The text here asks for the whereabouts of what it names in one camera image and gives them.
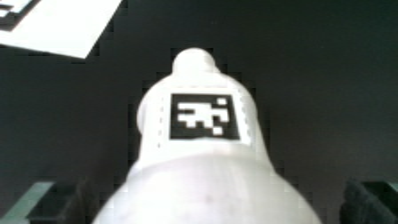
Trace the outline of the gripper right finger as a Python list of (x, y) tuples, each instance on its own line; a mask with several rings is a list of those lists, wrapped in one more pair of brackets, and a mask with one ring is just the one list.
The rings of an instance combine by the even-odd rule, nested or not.
[(398, 183), (350, 179), (339, 224), (398, 224)]

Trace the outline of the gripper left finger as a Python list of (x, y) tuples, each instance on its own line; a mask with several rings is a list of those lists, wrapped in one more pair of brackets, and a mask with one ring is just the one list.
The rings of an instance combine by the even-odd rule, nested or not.
[(0, 217), (0, 224), (71, 224), (78, 219), (74, 196), (74, 184), (35, 182)]

